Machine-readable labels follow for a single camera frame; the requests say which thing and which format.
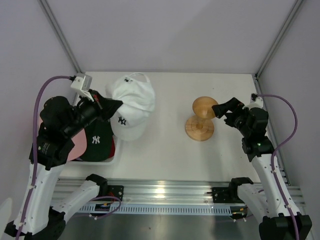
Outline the white baseball cap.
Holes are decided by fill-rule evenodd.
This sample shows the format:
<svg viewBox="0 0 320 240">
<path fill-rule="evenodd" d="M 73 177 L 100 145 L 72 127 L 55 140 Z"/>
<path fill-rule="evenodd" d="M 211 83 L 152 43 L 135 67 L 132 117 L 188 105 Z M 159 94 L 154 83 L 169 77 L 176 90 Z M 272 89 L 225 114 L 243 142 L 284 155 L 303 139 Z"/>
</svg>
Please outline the white baseball cap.
<svg viewBox="0 0 320 240">
<path fill-rule="evenodd" d="M 142 72 L 126 74 L 106 84 L 105 92 L 113 100 L 122 102 L 110 119 L 114 135 L 127 142 L 140 138 L 156 107 L 156 93 L 150 78 Z"/>
</svg>

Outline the dark green baseball cap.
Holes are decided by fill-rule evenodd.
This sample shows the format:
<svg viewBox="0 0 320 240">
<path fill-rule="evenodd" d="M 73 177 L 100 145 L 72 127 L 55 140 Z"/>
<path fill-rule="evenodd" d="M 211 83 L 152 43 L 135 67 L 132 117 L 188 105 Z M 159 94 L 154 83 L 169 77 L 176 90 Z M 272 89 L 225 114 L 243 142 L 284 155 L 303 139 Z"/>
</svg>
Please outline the dark green baseball cap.
<svg viewBox="0 0 320 240">
<path fill-rule="evenodd" d="M 103 162 L 108 160 L 112 137 L 114 137 L 109 121 L 95 120 L 85 129 L 87 147 L 79 158 L 84 162 Z"/>
</svg>

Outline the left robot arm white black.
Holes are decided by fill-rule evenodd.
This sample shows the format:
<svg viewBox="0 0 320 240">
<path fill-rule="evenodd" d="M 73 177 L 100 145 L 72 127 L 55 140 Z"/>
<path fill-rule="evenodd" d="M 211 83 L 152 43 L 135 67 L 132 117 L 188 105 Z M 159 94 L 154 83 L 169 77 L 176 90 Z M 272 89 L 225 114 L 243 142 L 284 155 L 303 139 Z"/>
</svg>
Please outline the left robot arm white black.
<svg viewBox="0 0 320 240">
<path fill-rule="evenodd" d="M 101 96 L 89 90 L 90 97 L 82 97 L 73 106 L 63 96 L 48 99 L 36 118 L 35 135 L 30 160 L 30 175 L 24 203 L 17 218 L 9 222 L 4 233 L 18 239 L 56 240 L 66 223 L 87 202 L 113 198 L 108 195 L 108 181 L 97 174 L 89 175 L 83 184 L 61 203 L 52 205 L 58 178 L 75 147 L 73 137 L 92 122 L 106 122 L 123 105 L 121 100 Z"/>
</svg>

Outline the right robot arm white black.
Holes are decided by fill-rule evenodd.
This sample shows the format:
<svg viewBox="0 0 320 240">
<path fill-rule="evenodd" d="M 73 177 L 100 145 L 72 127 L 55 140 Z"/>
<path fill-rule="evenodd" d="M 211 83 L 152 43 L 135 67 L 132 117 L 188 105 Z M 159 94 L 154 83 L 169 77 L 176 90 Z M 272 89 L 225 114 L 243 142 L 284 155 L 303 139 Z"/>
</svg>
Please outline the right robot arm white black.
<svg viewBox="0 0 320 240">
<path fill-rule="evenodd" d="M 253 94 L 245 105 L 233 97 L 212 106 L 217 118 L 224 117 L 226 125 L 242 135 L 242 149 L 255 169 L 261 185 L 259 192 L 249 177 L 233 178 L 229 182 L 228 197 L 244 202 L 259 226 L 262 240 L 305 240 L 311 228 L 309 215 L 301 213 L 295 204 L 278 167 L 276 149 L 267 136 L 269 114 L 263 99 Z"/>
</svg>

